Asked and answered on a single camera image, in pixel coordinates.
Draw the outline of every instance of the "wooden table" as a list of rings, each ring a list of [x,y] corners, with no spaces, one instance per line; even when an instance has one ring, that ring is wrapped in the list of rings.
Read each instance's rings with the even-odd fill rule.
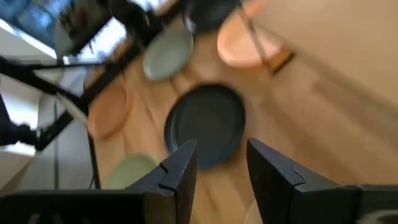
[[[244,222],[254,201],[246,164],[247,137],[342,184],[398,183],[398,122],[391,114],[319,75],[300,56],[272,78],[261,67],[231,68],[218,57],[216,37],[217,31],[196,37],[191,61],[170,80],[146,80],[140,57],[114,81],[127,85],[133,107],[120,132],[95,140],[102,184],[127,154],[146,152],[159,161],[166,158],[163,131],[172,105],[194,86],[214,82],[243,96],[246,131],[241,147],[226,162],[198,171],[192,223]],[[114,56],[127,45],[128,41],[120,45]],[[280,63],[286,52],[271,64]]]

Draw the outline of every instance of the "green plate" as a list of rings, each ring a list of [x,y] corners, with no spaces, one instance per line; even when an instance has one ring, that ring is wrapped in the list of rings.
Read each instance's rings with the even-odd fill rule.
[[[133,154],[121,161],[112,171],[107,189],[125,189],[157,166],[155,160],[144,154]]]
[[[185,29],[161,33],[149,46],[144,59],[144,73],[149,80],[163,80],[175,75],[190,60],[193,37]]]

